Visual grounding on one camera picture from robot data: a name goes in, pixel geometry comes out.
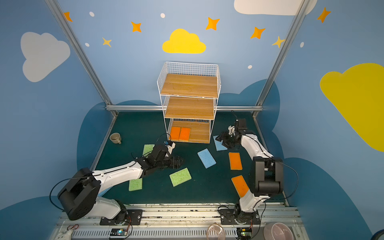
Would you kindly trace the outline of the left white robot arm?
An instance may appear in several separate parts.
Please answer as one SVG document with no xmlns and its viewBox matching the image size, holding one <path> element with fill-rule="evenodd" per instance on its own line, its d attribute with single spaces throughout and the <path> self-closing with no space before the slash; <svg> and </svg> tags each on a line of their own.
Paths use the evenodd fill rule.
<svg viewBox="0 0 384 240">
<path fill-rule="evenodd" d="M 118 167 L 91 171 L 80 169 L 58 193 L 58 199 L 69 220 L 101 217 L 117 224 L 128 218 L 127 209 L 117 200 L 103 198 L 101 193 L 124 182 L 141 179 L 165 168 L 179 169 L 184 159 L 172 154 L 172 141 L 155 145 L 151 151 Z"/>
</svg>

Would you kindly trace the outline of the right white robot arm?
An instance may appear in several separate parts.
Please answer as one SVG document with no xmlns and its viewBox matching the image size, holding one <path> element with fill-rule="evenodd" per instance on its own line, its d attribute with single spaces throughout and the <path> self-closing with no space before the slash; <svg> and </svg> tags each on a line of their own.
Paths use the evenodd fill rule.
<svg viewBox="0 0 384 240">
<path fill-rule="evenodd" d="M 240 210 L 254 213 L 257 208 L 284 190 L 283 161 L 275 158 L 260 143 L 254 132 L 246 128 L 229 126 L 216 138 L 228 149 L 242 146 L 249 154 L 252 164 L 249 175 L 249 190 L 240 198 Z"/>
</svg>

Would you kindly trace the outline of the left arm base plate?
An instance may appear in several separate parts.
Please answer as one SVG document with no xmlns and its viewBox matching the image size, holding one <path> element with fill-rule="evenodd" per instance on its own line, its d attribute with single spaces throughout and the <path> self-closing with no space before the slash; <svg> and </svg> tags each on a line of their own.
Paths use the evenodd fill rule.
<svg viewBox="0 0 384 240">
<path fill-rule="evenodd" d="M 122 210 L 113 219 L 102 217 L 100 221 L 101 226 L 138 226 L 141 223 L 143 210 Z"/>
</svg>

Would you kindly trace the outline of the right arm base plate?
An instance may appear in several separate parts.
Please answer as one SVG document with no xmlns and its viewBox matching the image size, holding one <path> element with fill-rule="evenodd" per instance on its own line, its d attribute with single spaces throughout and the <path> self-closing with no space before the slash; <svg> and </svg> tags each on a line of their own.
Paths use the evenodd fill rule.
<svg viewBox="0 0 384 240">
<path fill-rule="evenodd" d="M 259 212 L 245 213 L 235 209 L 219 209 L 222 225 L 257 225 L 261 223 Z"/>
</svg>

